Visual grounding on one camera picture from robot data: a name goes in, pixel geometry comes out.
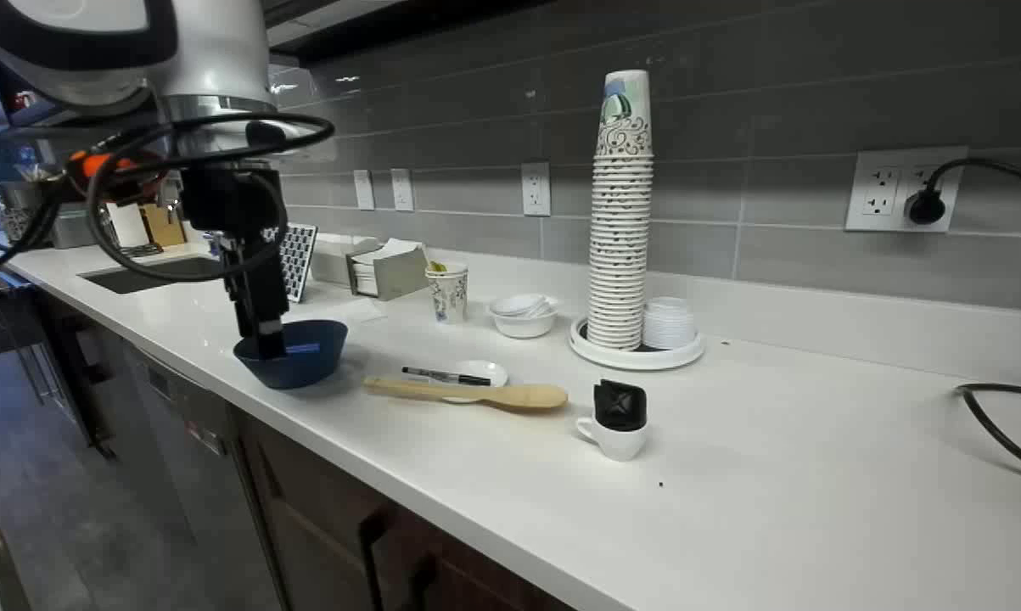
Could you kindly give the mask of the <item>black marker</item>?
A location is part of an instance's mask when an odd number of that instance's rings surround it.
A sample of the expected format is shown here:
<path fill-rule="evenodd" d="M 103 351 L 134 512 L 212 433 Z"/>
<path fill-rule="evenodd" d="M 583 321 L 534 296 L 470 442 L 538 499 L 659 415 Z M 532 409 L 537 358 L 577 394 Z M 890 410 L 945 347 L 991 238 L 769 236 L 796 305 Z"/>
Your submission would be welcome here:
<path fill-rule="evenodd" d="M 482 376 L 475 376 L 468 373 L 452 373 L 439 370 L 425 370 L 425 368 L 421 367 L 402 367 L 401 371 L 409 375 L 421 376 L 421 378 L 439 380 L 439 382 L 445 384 L 491 386 L 491 380 L 489 378 L 482 378 Z"/>

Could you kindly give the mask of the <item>blue bowl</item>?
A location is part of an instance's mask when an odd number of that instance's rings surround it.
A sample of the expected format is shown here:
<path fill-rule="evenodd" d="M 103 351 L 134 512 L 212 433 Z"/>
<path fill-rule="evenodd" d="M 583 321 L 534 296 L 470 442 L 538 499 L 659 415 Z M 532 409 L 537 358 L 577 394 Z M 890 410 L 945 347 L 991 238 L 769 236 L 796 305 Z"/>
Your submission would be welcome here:
<path fill-rule="evenodd" d="M 350 329 L 346 324 L 323 318 L 292 321 L 283 324 L 284 353 L 278 357 L 261 357 L 254 338 L 243 338 L 233 355 L 262 383 L 274 390 L 293 390 L 319 383 L 332 375 L 339 366 Z M 293 353 L 288 345 L 319 343 L 319 353 Z"/>

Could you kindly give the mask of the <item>black and white grid panel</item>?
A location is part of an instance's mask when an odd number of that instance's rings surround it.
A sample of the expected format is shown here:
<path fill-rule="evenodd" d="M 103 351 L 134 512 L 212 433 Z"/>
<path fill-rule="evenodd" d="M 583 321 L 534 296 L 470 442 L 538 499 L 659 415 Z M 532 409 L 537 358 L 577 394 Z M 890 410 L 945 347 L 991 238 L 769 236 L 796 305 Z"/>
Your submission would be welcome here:
<path fill-rule="evenodd" d="M 303 299 L 315 246 L 317 225 L 289 224 L 288 232 L 278 248 L 278 258 L 285 293 L 290 302 L 298 303 Z"/>

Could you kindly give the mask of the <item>small white plate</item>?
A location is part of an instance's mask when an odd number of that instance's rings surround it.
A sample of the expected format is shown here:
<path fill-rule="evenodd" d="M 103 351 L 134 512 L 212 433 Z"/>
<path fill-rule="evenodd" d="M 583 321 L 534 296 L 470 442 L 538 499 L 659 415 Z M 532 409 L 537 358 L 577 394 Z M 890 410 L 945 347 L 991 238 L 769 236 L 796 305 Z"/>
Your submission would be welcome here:
<path fill-rule="evenodd" d="M 505 367 L 495 362 L 467 360 L 452 364 L 443 384 L 464 387 L 502 387 L 509 382 Z"/>

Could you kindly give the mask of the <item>napkin dispenser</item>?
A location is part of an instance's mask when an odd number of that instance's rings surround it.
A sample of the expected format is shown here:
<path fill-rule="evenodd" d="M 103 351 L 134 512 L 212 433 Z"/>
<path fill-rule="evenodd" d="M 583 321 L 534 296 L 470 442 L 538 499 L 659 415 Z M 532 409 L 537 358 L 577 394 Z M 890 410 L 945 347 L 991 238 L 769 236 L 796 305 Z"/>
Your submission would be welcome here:
<path fill-rule="evenodd" d="M 428 287 L 425 246 L 420 241 L 391 238 L 377 248 L 345 255 L 352 293 L 377 300 L 394 300 Z"/>

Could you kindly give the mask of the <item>white card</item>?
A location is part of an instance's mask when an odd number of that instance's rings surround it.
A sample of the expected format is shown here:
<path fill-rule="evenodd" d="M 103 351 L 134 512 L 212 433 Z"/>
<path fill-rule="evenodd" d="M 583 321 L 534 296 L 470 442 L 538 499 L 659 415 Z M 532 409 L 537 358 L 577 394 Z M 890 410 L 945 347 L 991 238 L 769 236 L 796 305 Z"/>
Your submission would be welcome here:
<path fill-rule="evenodd" d="M 140 206 L 118 205 L 108 201 L 106 209 L 114 228 L 115 242 L 121 249 L 140 248 L 152 244 Z"/>

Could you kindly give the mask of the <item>small white cup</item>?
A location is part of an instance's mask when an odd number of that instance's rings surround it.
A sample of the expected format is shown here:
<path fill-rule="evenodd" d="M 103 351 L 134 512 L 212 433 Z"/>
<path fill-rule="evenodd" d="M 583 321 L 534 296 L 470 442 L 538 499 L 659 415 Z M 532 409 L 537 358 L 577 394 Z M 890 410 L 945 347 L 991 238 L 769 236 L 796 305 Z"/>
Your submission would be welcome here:
<path fill-rule="evenodd" d="M 630 430 L 630 432 L 622 432 L 622 430 L 603 426 L 595 418 L 577 418 L 575 428 L 584 440 L 598 447 L 607 459 L 618 462 L 629 462 L 635 459 L 646 447 L 649 433 L 648 425 Z"/>

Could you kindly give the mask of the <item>white box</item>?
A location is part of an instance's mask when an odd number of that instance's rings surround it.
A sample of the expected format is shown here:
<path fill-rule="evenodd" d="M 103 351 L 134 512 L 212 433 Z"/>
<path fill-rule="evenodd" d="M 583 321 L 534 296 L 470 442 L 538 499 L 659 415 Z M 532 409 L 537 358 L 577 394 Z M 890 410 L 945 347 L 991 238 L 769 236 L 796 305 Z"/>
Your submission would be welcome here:
<path fill-rule="evenodd" d="M 350 285 L 347 256 L 370 249 L 370 244 L 369 238 L 343 233 L 318 233 L 315 249 L 310 256 L 310 277 L 318 282 Z"/>

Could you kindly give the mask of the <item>stack of paper cups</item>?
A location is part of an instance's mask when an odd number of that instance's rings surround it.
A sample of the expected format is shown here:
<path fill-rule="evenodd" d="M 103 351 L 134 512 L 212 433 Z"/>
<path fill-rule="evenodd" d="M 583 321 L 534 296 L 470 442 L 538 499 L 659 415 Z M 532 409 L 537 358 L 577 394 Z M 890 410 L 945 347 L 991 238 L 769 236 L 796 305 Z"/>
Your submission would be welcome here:
<path fill-rule="evenodd" d="M 604 348 L 642 343 L 654 185 L 646 70 L 604 77 L 591 185 L 586 336 Z"/>

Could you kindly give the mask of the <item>dark wall cabinet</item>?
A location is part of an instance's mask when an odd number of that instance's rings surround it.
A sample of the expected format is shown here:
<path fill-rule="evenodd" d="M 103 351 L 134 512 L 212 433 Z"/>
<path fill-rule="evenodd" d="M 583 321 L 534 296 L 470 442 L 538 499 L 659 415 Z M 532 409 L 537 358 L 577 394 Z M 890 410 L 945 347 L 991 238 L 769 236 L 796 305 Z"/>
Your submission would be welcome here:
<path fill-rule="evenodd" d="M 553 0 L 261 0 L 270 58 L 305 66 Z"/>

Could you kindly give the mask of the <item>wooden spatula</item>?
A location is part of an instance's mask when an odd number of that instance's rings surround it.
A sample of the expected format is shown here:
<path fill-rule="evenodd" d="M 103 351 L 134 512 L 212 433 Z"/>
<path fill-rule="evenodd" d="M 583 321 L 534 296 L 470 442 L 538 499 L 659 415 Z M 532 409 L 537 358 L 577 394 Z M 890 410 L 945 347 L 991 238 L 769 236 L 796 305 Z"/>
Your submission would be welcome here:
<path fill-rule="evenodd" d="M 568 392 L 554 385 L 468 386 L 431 385 L 414 380 L 364 378 L 366 391 L 409 400 L 451 402 L 467 400 L 485 403 L 513 412 L 547 412 L 567 405 Z"/>

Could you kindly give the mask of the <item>stack of white lids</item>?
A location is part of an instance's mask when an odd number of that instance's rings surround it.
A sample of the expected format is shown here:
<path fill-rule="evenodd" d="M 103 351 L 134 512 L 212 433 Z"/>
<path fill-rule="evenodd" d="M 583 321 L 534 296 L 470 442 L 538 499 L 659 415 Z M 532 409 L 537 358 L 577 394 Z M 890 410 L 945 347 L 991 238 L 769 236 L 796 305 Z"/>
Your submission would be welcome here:
<path fill-rule="evenodd" d="M 685 299 L 657 297 L 643 309 L 642 343 L 657 350 L 674 350 L 698 337 L 689 302 Z"/>

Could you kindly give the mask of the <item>black folded object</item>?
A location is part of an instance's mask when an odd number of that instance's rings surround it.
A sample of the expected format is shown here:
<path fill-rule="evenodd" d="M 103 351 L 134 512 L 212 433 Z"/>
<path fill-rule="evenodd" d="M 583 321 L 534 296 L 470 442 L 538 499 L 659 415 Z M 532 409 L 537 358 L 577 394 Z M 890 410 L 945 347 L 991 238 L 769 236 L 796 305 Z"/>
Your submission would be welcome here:
<path fill-rule="evenodd" d="M 648 398 L 641 387 L 600 379 L 594 386 L 594 417 L 615 432 L 636 432 L 648 423 Z"/>

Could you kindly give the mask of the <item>small white bowl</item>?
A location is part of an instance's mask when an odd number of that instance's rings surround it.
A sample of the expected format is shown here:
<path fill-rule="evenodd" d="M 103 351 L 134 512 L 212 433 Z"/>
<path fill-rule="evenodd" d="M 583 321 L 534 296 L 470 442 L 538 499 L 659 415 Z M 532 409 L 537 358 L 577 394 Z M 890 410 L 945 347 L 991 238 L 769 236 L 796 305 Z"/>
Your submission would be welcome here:
<path fill-rule="evenodd" d="M 493 317 L 493 322 L 495 328 L 500 334 L 509 338 L 538 338 L 546 335 L 554 328 L 554 323 L 557 321 L 557 301 L 553 300 L 547 296 L 550 302 L 552 302 L 553 310 L 547 313 L 544 317 L 535 318 L 507 318 L 507 317 L 496 317 L 490 311 L 490 306 L 488 306 L 488 313 Z"/>

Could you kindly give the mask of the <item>steel dishwasher door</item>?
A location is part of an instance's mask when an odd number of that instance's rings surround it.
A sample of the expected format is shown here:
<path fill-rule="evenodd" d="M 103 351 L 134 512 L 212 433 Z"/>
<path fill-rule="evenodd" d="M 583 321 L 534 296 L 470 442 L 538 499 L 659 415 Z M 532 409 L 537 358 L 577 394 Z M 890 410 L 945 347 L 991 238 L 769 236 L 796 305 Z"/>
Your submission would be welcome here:
<path fill-rule="evenodd" d="M 283 611 L 227 400 L 149 353 L 126 354 L 218 611 Z"/>

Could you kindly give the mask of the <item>brown cabinet door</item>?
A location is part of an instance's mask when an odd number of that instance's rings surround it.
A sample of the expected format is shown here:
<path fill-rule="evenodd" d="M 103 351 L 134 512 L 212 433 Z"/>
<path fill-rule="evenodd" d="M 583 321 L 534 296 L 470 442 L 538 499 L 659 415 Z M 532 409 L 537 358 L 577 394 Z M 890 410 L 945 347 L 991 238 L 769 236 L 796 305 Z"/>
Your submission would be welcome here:
<path fill-rule="evenodd" d="M 251 415 L 238 432 L 290 611 L 372 611 L 357 527 L 390 500 Z"/>

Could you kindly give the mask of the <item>round white tray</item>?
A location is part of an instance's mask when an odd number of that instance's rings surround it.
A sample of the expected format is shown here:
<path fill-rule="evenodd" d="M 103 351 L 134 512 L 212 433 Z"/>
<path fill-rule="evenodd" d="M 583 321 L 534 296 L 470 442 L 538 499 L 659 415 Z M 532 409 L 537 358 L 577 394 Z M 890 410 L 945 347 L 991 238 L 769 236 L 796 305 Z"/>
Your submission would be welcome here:
<path fill-rule="evenodd" d="M 695 363 L 704 355 L 704 336 L 697 334 L 690 343 L 673 350 L 654 350 L 641 345 L 634 351 L 616 350 L 593 344 L 586 336 L 586 317 L 577 317 L 568 329 L 568 344 L 572 351 L 588 362 L 633 372 L 676 370 Z"/>

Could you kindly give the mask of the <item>metal container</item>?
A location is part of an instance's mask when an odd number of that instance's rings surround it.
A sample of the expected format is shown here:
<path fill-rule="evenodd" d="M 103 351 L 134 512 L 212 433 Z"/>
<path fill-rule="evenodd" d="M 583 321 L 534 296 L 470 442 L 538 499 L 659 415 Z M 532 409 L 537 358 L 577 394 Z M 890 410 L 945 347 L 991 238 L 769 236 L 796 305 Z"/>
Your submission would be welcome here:
<path fill-rule="evenodd" d="M 0 224 L 7 243 L 25 236 L 34 214 L 45 204 L 59 205 L 51 232 L 38 248 L 71 249 L 96 240 L 87 227 L 87 206 L 67 181 L 0 182 Z"/>

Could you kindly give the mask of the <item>printed paper cup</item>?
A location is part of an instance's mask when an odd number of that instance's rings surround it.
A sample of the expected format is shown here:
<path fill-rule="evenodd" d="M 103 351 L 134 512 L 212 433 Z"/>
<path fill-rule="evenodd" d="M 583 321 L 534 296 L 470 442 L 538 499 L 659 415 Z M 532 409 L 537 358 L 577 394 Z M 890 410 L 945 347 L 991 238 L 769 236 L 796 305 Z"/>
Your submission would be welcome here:
<path fill-rule="evenodd" d="M 463 323 L 468 318 L 468 266 L 452 261 L 429 261 L 425 268 L 434 317 L 440 323 Z"/>

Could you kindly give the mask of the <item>brown cardboard piece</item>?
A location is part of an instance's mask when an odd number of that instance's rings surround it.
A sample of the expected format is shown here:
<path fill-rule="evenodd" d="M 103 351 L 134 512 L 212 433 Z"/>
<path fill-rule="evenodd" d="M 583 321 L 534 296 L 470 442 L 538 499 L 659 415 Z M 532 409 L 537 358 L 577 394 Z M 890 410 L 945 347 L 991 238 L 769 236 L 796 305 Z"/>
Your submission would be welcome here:
<path fill-rule="evenodd" d="M 153 244 L 165 249 L 187 243 L 181 220 L 169 206 L 145 204 L 141 212 Z"/>

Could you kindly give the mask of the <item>heap of white spoons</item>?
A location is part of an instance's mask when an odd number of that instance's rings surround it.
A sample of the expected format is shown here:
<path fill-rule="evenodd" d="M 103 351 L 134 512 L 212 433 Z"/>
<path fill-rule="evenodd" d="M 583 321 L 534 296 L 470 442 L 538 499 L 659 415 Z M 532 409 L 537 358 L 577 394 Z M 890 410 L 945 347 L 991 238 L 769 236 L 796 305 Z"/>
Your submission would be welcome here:
<path fill-rule="evenodd" d="M 506 295 L 490 306 L 494 316 L 507 318 L 544 317 L 552 310 L 552 302 L 544 294 Z"/>

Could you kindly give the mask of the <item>wide white wall socket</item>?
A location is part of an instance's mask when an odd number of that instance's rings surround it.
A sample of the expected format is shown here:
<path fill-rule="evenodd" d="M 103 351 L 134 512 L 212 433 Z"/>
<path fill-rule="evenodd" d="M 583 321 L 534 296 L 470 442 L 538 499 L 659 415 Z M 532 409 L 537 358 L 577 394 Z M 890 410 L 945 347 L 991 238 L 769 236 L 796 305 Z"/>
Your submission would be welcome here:
<path fill-rule="evenodd" d="M 945 204 L 945 212 L 937 221 L 925 225 L 914 223 L 906 201 L 928 184 L 938 166 L 964 158 L 968 152 L 965 146 L 859 152 L 844 230 L 947 233 L 961 184 L 961 169 L 949 171 L 937 182 Z"/>

